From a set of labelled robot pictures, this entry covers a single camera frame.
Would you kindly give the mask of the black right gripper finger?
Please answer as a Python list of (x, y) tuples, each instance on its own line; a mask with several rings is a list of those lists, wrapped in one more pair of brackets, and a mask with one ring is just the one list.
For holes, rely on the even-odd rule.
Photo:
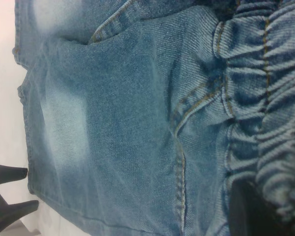
[(229, 231), (232, 236), (295, 236), (291, 225), (280, 219), (274, 207), (248, 180), (232, 184)]

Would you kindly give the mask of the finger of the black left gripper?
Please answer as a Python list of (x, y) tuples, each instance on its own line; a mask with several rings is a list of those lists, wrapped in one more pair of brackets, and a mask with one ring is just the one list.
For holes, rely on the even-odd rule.
[(37, 200), (9, 205), (0, 197), (0, 233), (20, 218), (37, 211), (38, 206)]
[(27, 177), (28, 169), (0, 165), (0, 185), (23, 180)]

